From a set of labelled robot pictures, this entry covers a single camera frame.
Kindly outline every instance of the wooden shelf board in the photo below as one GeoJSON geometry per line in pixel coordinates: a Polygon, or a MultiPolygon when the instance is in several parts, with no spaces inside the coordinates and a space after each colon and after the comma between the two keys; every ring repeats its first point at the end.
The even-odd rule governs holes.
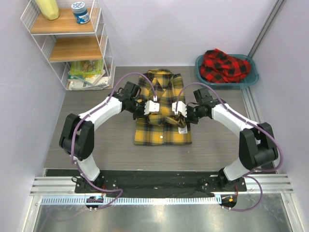
{"type": "Polygon", "coordinates": [[[39,14],[30,32],[32,34],[94,33],[91,22],[78,24],[71,8],[60,8],[60,16],[55,20],[46,19],[39,14]]]}
{"type": "Polygon", "coordinates": [[[89,59],[102,59],[101,50],[95,36],[58,38],[49,57],[50,62],[89,59]]]}

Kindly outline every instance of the yellow bottle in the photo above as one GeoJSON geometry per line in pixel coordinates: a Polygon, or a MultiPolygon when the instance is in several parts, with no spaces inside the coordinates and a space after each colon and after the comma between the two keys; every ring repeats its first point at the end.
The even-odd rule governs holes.
{"type": "Polygon", "coordinates": [[[42,14],[49,20],[59,17],[59,8],[56,0],[35,0],[42,14]]]}

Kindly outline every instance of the gray wooden tabletop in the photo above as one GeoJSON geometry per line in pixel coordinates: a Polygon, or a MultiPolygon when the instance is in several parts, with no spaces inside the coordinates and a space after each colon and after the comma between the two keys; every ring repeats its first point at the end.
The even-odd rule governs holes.
{"type": "MultiPolygon", "coordinates": [[[[130,72],[145,73],[153,67],[117,67],[115,81],[130,72]]],[[[180,73],[184,84],[196,81],[194,67],[164,67],[180,73]]],[[[138,83],[133,75],[126,81],[138,83]]],[[[195,102],[193,91],[185,90],[186,102],[195,102]]],[[[68,114],[80,114],[103,101],[111,89],[92,91],[67,91],[48,151],[45,168],[75,168],[58,142],[68,114]]],[[[220,90],[220,97],[232,108],[246,116],[240,90],[220,90]]],[[[134,145],[135,121],[132,114],[122,112],[106,121],[95,133],[94,158],[97,166],[107,170],[158,170],[158,171],[218,171],[238,157],[239,141],[230,130],[209,118],[191,125],[191,145],[134,145]]]]}

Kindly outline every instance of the stack of books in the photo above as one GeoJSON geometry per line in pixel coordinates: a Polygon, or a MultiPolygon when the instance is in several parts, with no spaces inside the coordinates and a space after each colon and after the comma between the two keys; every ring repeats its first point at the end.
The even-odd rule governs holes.
{"type": "Polygon", "coordinates": [[[74,61],[68,76],[68,90],[96,90],[110,86],[110,77],[104,76],[103,60],[74,61]]]}

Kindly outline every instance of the bottle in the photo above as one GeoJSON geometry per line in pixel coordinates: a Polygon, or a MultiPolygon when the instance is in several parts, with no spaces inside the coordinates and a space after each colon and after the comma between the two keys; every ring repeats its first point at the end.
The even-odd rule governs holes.
{"type": "Polygon", "coordinates": [[[72,4],[73,14],[75,16],[76,22],[79,24],[84,24],[89,22],[89,14],[87,7],[84,2],[78,1],[72,4]]]}
{"type": "Polygon", "coordinates": [[[35,0],[45,18],[54,20],[59,18],[60,12],[56,0],[35,0]]]}

